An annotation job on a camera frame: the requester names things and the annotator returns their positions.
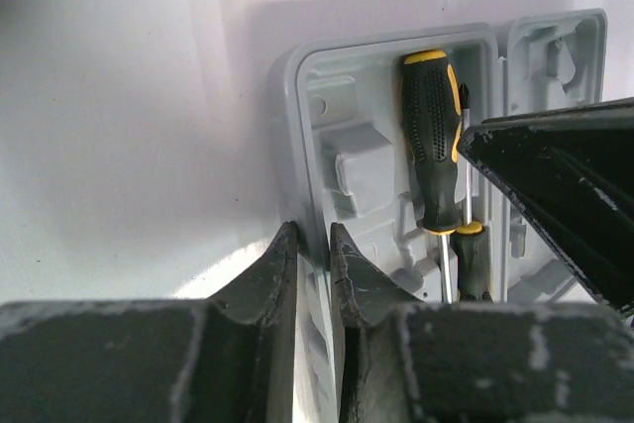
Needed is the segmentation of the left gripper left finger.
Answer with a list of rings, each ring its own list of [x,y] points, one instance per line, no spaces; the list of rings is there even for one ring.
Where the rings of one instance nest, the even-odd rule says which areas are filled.
[[[204,299],[1,309],[5,422],[288,422],[298,237]]]

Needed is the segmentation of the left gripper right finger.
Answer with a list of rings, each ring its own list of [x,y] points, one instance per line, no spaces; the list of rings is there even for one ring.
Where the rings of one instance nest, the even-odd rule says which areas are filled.
[[[344,422],[629,422],[633,335],[581,303],[426,303],[330,237]]]

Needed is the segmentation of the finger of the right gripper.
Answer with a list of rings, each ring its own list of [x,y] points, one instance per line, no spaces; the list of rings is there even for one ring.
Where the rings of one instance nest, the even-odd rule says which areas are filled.
[[[458,150],[594,299],[632,306],[632,99],[488,119]]]

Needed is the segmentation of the black yellow screwdriver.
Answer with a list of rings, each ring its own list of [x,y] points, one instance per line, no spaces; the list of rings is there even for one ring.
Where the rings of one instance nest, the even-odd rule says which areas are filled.
[[[438,239],[442,300],[452,303],[450,235],[460,223],[455,192],[462,109],[447,54],[431,50],[407,56],[400,97],[404,136],[424,204],[421,226]]]
[[[466,195],[462,204],[463,220],[452,238],[458,257],[458,290],[464,301],[492,301],[489,291],[490,264],[485,253],[486,228],[474,218],[473,167],[465,165]]]

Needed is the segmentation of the grey plastic tool case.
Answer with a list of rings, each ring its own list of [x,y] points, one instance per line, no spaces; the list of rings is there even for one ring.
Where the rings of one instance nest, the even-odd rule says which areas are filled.
[[[471,93],[474,123],[599,101],[607,17],[601,9],[317,41],[272,65],[269,103],[280,210],[304,236],[298,348],[305,365],[295,405],[309,422],[335,422],[343,329],[332,311],[330,228],[344,224],[370,268],[411,296],[437,302],[436,239],[399,118],[399,69],[441,50]]]

